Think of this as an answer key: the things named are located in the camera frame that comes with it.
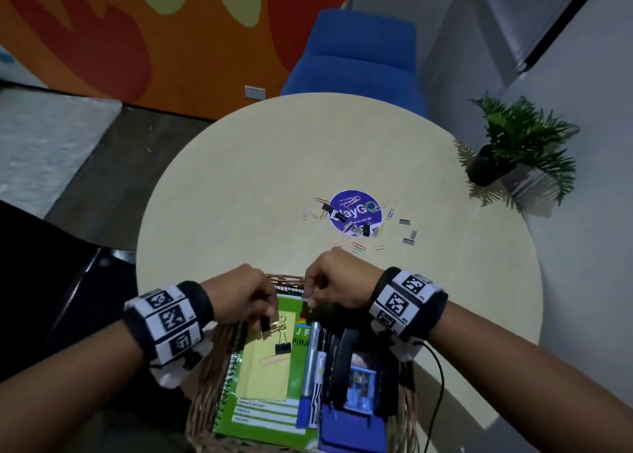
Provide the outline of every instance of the orange wall mural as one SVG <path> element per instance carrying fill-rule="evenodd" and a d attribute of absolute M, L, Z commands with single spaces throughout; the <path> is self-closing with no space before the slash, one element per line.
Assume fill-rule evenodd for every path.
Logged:
<path fill-rule="evenodd" d="M 279 94 L 344 0 L 0 0 L 0 44 L 52 89 L 219 119 Z"/>

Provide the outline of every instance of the green notebook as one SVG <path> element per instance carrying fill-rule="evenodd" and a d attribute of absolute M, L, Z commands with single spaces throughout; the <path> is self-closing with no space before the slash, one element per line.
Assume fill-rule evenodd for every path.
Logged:
<path fill-rule="evenodd" d="M 303 290 L 277 287 L 277 293 L 279 310 L 295 312 L 297 318 L 292 336 L 287 399 L 286 401 L 260 401 L 235 396 L 242 366 L 244 341 L 248 331 L 248 325 L 243 324 L 238 328 L 235 337 L 213 433 L 296 449 L 316 449 L 318 447 L 317 430 L 295 428 L 310 336 L 310 327 L 306 325 L 307 307 L 301 299 Z"/>

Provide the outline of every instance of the black cable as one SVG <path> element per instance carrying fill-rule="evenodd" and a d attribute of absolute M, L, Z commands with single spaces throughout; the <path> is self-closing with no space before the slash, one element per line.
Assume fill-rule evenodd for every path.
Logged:
<path fill-rule="evenodd" d="M 429 433 L 427 433 L 427 444 L 426 446 L 424 446 L 424 453 L 427 453 L 427 450 L 429 449 L 429 444 L 431 442 L 431 432 L 433 431 L 433 423 L 435 422 L 435 417 L 437 416 L 437 410 L 439 410 L 439 404 L 441 403 L 442 397 L 444 396 L 444 371 L 442 371 L 442 365 L 439 364 L 439 359 L 437 358 L 437 355 L 431 349 L 431 347 L 427 345 L 426 343 L 424 343 L 423 345 L 427 347 L 427 350 L 429 350 L 431 354 L 433 355 L 433 358 L 436 359 L 437 367 L 439 368 L 439 376 L 442 379 L 442 385 L 439 388 L 439 398 L 437 399 L 436 408 L 433 411 L 433 416 L 431 417 L 431 422 L 429 423 Z"/>

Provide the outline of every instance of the white rug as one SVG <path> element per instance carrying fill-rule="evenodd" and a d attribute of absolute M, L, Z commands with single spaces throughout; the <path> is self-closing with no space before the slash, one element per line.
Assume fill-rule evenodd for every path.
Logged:
<path fill-rule="evenodd" d="M 120 111 L 117 100 L 0 91 L 0 200 L 43 218 Z"/>

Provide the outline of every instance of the black plant pot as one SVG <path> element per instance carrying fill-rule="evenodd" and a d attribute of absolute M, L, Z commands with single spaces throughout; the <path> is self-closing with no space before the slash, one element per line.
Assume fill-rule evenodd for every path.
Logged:
<path fill-rule="evenodd" d="M 515 162 L 495 161 L 490 145 L 485 145 L 475 160 L 466 168 L 466 174 L 475 185 L 488 186 L 517 167 Z"/>

